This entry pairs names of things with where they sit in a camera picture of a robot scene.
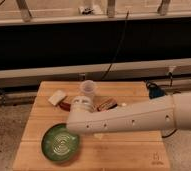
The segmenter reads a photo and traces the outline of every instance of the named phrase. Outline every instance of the wooden table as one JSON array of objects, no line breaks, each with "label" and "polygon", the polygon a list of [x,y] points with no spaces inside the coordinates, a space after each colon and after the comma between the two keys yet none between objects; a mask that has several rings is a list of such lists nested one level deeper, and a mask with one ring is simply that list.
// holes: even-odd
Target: wooden table
[{"label": "wooden table", "polygon": [[[44,133],[65,122],[68,112],[53,107],[48,98],[58,89],[67,92],[66,102],[79,95],[79,82],[42,82],[17,156],[14,171],[169,171],[169,161],[160,132],[82,135],[80,150],[65,164],[54,164],[41,152]],[[144,83],[99,82],[95,105],[113,97],[119,104],[148,100]]]}]

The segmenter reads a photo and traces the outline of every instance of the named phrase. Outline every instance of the terrazzo floor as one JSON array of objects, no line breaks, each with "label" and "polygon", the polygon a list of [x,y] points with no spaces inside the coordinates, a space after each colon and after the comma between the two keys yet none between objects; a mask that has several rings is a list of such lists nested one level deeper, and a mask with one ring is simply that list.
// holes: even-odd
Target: terrazzo floor
[{"label": "terrazzo floor", "polygon": [[[32,105],[0,107],[0,171],[12,171],[16,151]],[[191,131],[164,139],[172,171],[191,171]]]}]

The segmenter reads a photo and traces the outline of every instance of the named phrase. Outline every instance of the sponge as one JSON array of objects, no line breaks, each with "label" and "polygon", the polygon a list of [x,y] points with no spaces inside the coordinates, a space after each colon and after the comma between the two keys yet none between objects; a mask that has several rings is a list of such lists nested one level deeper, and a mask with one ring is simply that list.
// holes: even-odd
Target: sponge
[{"label": "sponge", "polygon": [[56,106],[59,102],[61,102],[65,97],[66,97],[66,93],[58,90],[56,91],[49,99],[48,101],[53,105]]}]

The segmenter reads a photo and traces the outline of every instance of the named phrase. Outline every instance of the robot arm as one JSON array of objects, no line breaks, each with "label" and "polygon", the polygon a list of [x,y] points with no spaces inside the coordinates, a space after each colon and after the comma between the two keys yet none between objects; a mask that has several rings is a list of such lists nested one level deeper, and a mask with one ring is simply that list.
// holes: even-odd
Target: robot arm
[{"label": "robot arm", "polygon": [[67,129],[73,133],[191,130],[191,93],[175,94],[103,112],[86,96],[72,101]]}]

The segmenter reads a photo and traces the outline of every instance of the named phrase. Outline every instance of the floor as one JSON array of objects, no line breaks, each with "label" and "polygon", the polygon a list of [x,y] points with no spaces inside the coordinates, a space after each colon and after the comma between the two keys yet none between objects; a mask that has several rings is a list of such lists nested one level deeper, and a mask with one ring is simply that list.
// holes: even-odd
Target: floor
[{"label": "floor", "polygon": [[[32,105],[0,107],[0,171],[12,171],[16,151]],[[164,139],[172,171],[191,171],[191,131]]]},{"label": "floor", "polygon": [[[27,6],[33,18],[41,17],[66,17],[80,15],[80,6],[99,5],[103,11],[107,9],[107,0],[26,0]],[[161,0],[117,0],[116,12],[126,14],[131,13],[157,12]],[[169,11],[191,10],[191,0],[171,0]],[[20,19],[21,14],[16,0],[5,0],[0,6],[0,20]]]}]

